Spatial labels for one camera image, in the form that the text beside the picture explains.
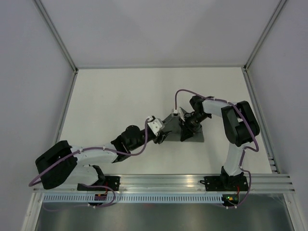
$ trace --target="white table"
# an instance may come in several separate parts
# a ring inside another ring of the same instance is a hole
[[[84,147],[102,145],[114,140],[129,125],[143,129],[147,116],[164,119],[171,113],[174,94],[181,88],[233,102],[250,102],[240,68],[79,70],[61,140]],[[192,111],[191,97],[181,92],[179,106]],[[222,119],[213,116],[202,125],[204,143],[150,142],[139,156],[115,164],[95,164],[108,174],[220,173],[229,146]],[[261,135],[257,140],[260,151],[247,151],[243,166],[252,173],[271,173]]]

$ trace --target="purple cable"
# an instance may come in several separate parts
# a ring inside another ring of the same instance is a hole
[[[90,150],[105,150],[105,151],[110,151],[110,152],[114,152],[114,153],[118,153],[118,154],[122,154],[122,155],[129,155],[129,156],[136,156],[136,155],[140,155],[141,153],[143,153],[143,151],[145,150],[146,148],[146,144],[148,142],[148,121],[149,121],[149,118],[147,118],[145,120],[145,123],[144,123],[144,133],[145,133],[145,137],[144,137],[144,146],[143,148],[140,150],[140,152],[138,153],[135,153],[135,154],[130,154],[130,153],[124,153],[124,152],[120,152],[118,150],[113,150],[113,149],[110,149],[110,148],[103,148],[103,147],[89,147],[89,148],[84,148],[82,151],[86,152],[86,151],[90,151]],[[39,184],[41,183],[40,180],[38,180],[39,178],[41,178],[43,175],[45,175],[48,171],[50,171],[51,169],[53,169],[54,167],[56,167],[59,163],[61,163],[62,161],[70,158],[71,156],[74,156],[76,154],[79,153],[79,150],[57,160],[56,162],[54,162],[52,165],[50,165],[47,169],[45,169],[44,171],[42,171],[40,174],[38,174],[33,180],[31,180],[31,182],[29,183],[29,187],[32,187],[36,184]]]
[[[116,200],[116,193],[115,191],[108,187],[108,186],[91,186],[91,185],[86,185],[86,184],[81,184],[87,188],[104,188],[104,189],[108,189],[110,190],[112,193],[113,193],[113,198],[111,200],[111,202],[109,203],[106,203],[104,205],[96,205],[95,207],[97,208],[104,208],[104,207],[108,207],[108,206],[111,206],[113,204],[113,202]],[[43,203],[42,204],[42,207],[44,210],[48,211],[48,212],[60,212],[60,211],[63,211],[63,210],[67,210],[67,209],[70,209],[70,208],[77,208],[77,207],[89,207],[88,205],[85,205],[85,204],[82,204],[82,205],[74,205],[74,206],[71,206],[71,207],[66,207],[66,208],[59,208],[59,209],[49,209],[49,208],[46,208],[45,207],[45,204]]]
[[[177,107],[178,107],[177,97],[178,97],[178,93],[181,92],[181,91],[185,91],[185,92],[188,92],[188,93],[197,95],[197,96],[199,96],[199,97],[201,97],[201,98],[203,98],[203,99],[205,99],[205,100],[218,101],[218,102],[223,102],[223,103],[227,103],[227,104],[231,105],[231,106],[235,109],[236,113],[237,113],[237,114],[240,116],[240,118],[243,120],[243,122],[244,122],[246,128],[248,129],[248,132],[249,132],[249,134],[250,134],[250,136],[251,136],[253,142],[255,143],[256,148],[252,148],[252,147],[250,147],[250,146],[245,146],[245,147],[243,148],[243,152],[242,152],[242,156],[241,156],[241,160],[240,160],[240,169],[241,169],[243,172],[248,173],[248,175],[249,175],[249,184],[248,184],[248,190],[247,190],[247,193],[245,194],[245,197],[243,198],[243,200],[242,200],[238,205],[236,205],[236,206],[240,206],[240,205],[246,200],[246,198],[247,198],[247,196],[248,196],[248,194],[249,194],[249,192],[250,192],[250,189],[251,189],[251,173],[250,173],[250,171],[245,170],[245,169],[242,168],[242,164],[243,164],[244,156],[245,156],[245,153],[246,153],[246,149],[250,149],[250,150],[252,150],[252,151],[254,151],[254,152],[258,152],[258,151],[259,151],[259,145],[258,145],[258,142],[257,142],[255,136],[254,136],[254,133],[252,132],[251,128],[249,127],[249,124],[247,123],[245,117],[244,117],[243,114],[240,112],[240,110],[239,110],[233,103],[228,102],[228,101],[226,101],[226,100],[215,99],[215,98],[208,98],[208,97],[205,97],[205,96],[203,96],[203,95],[200,95],[200,94],[198,94],[198,93],[196,93],[196,92],[193,92],[193,91],[191,91],[191,90],[180,89],[180,90],[178,90],[178,91],[175,93],[175,109],[177,109]]]

